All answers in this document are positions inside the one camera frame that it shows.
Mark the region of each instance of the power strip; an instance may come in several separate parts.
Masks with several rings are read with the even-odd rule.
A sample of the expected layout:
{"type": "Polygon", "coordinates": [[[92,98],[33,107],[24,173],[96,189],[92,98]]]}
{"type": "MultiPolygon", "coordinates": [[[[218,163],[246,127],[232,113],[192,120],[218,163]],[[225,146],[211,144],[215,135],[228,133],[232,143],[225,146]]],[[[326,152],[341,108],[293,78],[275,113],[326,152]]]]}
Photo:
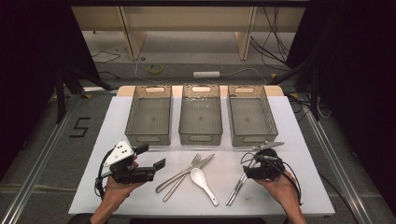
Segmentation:
{"type": "Polygon", "coordinates": [[[220,72],[213,71],[213,72],[194,72],[193,73],[195,78],[209,78],[209,77],[220,77],[220,72]]]}

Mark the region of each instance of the fork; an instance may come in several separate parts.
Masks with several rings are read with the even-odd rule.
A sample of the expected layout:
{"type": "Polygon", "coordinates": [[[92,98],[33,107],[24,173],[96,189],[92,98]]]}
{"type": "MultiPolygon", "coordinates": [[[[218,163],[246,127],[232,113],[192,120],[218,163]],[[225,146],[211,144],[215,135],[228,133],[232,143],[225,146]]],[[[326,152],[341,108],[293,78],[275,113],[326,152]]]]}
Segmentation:
{"type": "MultiPolygon", "coordinates": [[[[192,159],[189,168],[192,167],[193,165],[195,165],[198,161],[201,160],[201,155],[200,154],[196,154],[194,159],[192,159]]],[[[172,196],[172,194],[175,192],[175,190],[177,189],[177,187],[180,185],[181,181],[183,181],[184,177],[186,177],[187,174],[184,174],[177,182],[176,184],[169,190],[169,192],[165,195],[165,197],[163,197],[163,202],[167,202],[168,199],[172,196]]]]}

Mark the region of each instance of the floor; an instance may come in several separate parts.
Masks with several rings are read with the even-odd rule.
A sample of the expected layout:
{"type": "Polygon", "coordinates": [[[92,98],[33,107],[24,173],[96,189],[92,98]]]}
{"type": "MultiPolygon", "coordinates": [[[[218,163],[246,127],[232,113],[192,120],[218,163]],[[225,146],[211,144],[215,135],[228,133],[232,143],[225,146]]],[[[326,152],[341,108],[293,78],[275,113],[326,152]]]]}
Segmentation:
{"type": "MultiPolygon", "coordinates": [[[[239,77],[226,80],[230,82],[240,81],[240,76],[249,77],[254,81],[263,81],[262,79],[269,81],[285,73],[277,68],[287,69],[279,61],[271,59],[263,61],[262,55],[254,48],[249,49],[246,61],[240,61],[231,33],[148,33],[142,52],[136,61],[130,59],[122,33],[84,32],[83,34],[96,61],[98,71],[101,72],[101,79],[113,86],[157,80],[156,77],[138,78],[137,75],[145,76],[144,70],[147,69],[148,64],[162,64],[164,71],[158,78],[169,79],[169,82],[176,82],[177,78],[191,78],[192,72],[211,71],[209,69],[220,71],[221,74],[237,73],[239,77]],[[174,66],[167,66],[175,63],[178,64],[178,69],[174,66]],[[271,64],[271,67],[265,66],[264,63],[271,64]]],[[[257,33],[253,36],[262,44],[267,35],[257,33]]],[[[289,48],[293,34],[281,34],[281,37],[283,44],[289,48]]],[[[266,47],[276,56],[281,57],[274,38],[270,38],[266,47]]],[[[294,91],[294,81],[295,78],[291,78],[280,84],[283,92],[294,91]]],[[[86,81],[82,81],[82,84],[85,87],[93,86],[86,81]]],[[[76,98],[66,94],[66,102],[72,108],[72,112],[62,128],[54,123],[57,116],[56,98],[49,100],[42,119],[37,123],[35,132],[26,143],[25,150],[20,153],[1,181],[1,216],[4,216],[8,208],[15,203],[15,198],[21,193],[20,189],[26,185],[26,180],[31,176],[32,167],[37,167],[35,162],[43,158],[43,152],[48,152],[47,157],[42,161],[42,169],[36,173],[38,180],[33,185],[31,194],[21,204],[21,213],[17,215],[18,223],[67,222],[70,218],[67,214],[68,207],[73,201],[79,179],[90,157],[90,150],[92,150],[102,124],[101,121],[106,115],[106,109],[113,95],[93,92],[76,98]],[[71,135],[76,134],[74,125],[78,118],[90,118],[81,121],[82,125],[90,127],[84,141],[80,138],[70,138],[71,135]],[[49,146],[51,138],[55,140],[56,146],[49,146]]],[[[349,211],[340,195],[323,179],[336,212],[331,217],[308,217],[308,222],[354,223],[352,214],[355,214],[361,223],[396,223],[395,216],[361,167],[359,158],[354,156],[336,118],[325,107],[325,102],[322,103],[324,104],[321,104],[320,122],[314,122],[304,106],[290,102],[318,171],[341,191],[342,196],[350,196],[349,189],[345,187],[345,183],[339,181],[340,175],[334,170],[332,154],[326,152],[323,142],[319,140],[318,133],[315,132],[315,127],[319,125],[329,140],[331,150],[342,165],[343,174],[350,182],[347,185],[353,189],[353,192],[356,192],[357,198],[353,198],[353,192],[352,198],[358,199],[357,202],[361,203],[362,208],[352,208],[353,212],[349,211]],[[364,210],[363,215],[357,214],[362,210],[364,210]]],[[[351,204],[356,201],[349,200],[348,202],[351,204]]],[[[265,220],[267,223],[283,223],[284,217],[266,217],[265,220]]],[[[127,218],[114,217],[109,223],[127,223],[127,218]]]]}

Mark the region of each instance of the hand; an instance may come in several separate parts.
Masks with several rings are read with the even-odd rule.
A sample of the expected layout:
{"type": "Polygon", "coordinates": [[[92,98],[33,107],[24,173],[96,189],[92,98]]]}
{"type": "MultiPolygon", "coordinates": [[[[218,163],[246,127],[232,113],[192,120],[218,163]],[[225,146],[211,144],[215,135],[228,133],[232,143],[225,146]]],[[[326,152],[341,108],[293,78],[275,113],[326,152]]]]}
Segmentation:
{"type": "MultiPolygon", "coordinates": [[[[139,164],[134,161],[133,166],[137,167],[139,164]]],[[[125,199],[129,197],[131,192],[143,184],[145,183],[133,183],[129,185],[117,183],[110,175],[107,178],[105,196],[91,217],[91,223],[105,223],[111,217],[111,214],[113,214],[113,212],[115,212],[120,207],[125,199]]]]}
{"type": "MultiPolygon", "coordinates": [[[[291,176],[291,173],[288,171],[285,171],[284,173],[292,179],[294,183],[296,183],[296,179],[291,176]]],[[[280,205],[282,205],[290,223],[306,223],[305,217],[300,208],[297,191],[285,176],[280,175],[273,181],[264,179],[256,179],[255,181],[260,185],[263,185],[271,196],[280,203],[280,205]]]]}

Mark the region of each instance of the white ceramic spoon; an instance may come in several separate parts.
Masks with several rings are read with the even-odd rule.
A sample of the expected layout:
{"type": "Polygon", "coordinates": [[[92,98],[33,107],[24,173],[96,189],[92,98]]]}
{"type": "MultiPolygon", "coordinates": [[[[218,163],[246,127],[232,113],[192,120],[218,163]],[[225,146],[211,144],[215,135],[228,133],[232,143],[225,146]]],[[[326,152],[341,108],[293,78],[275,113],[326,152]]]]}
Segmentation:
{"type": "Polygon", "coordinates": [[[209,198],[212,200],[212,203],[215,206],[218,206],[219,201],[215,197],[215,195],[212,193],[212,191],[209,189],[209,187],[207,186],[204,172],[202,172],[202,170],[199,168],[194,168],[191,170],[190,176],[191,176],[192,181],[194,181],[194,183],[196,185],[198,185],[199,187],[201,187],[202,189],[204,189],[206,191],[207,195],[209,195],[209,198]]]}

